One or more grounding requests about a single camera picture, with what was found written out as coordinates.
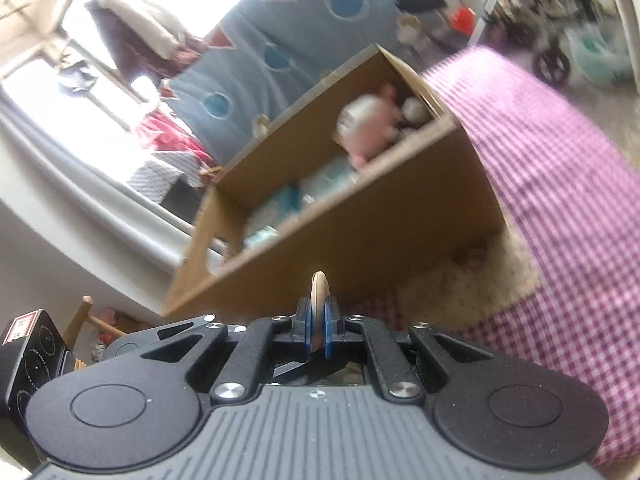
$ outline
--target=toy storage box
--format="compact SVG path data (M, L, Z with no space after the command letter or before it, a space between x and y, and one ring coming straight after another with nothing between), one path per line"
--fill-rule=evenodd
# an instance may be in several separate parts
M345 104L389 82L399 102L424 100L432 120L371 161L354 184L287 220L278 236L242 248L249 213L341 152L332 140ZM463 127L408 65L372 45L274 120L211 187L176 271L164 316L214 312L225 322L292 314L316 270L340 304L389 289L504 225ZM214 274L205 264L214 238L230 254Z

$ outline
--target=checkered bed sheet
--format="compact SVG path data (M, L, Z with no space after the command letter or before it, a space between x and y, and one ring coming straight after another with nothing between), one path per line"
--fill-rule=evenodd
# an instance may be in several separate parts
M610 417L596 464L640 452L640 174L564 98L489 49L423 76L464 124L542 281L463 335L590 384ZM402 324L393 295L359 307Z

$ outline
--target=red and white label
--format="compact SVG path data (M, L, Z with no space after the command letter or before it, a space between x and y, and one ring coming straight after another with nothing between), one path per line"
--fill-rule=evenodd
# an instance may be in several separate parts
M28 336L33 330L33 325L36 323L36 317L38 316L38 311L34 310L28 314L22 314L14 319L14 322L11 323L11 327L9 328L9 332L4 338L3 345L13 341L14 339L19 339L21 337Z

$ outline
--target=gray blue fabric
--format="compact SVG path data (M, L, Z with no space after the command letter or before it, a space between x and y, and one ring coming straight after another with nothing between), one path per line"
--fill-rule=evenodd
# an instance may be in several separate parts
M394 0L241 0L217 27L223 46L171 79L166 101L226 164L257 114L274 120L371 43L397 52L397 16Z

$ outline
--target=blue circle pattern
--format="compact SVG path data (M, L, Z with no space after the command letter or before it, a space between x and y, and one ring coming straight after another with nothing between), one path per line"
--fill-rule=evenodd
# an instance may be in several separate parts
M329 8L338 18L357 19L363 13L366 0L329 0Z
M217 119L226 119L231 112L229 98L221 93L207 96L202 102L204 109Z
M291 68L291 57L274 44L267 43L262 53L265 65L271 70L283 71Z

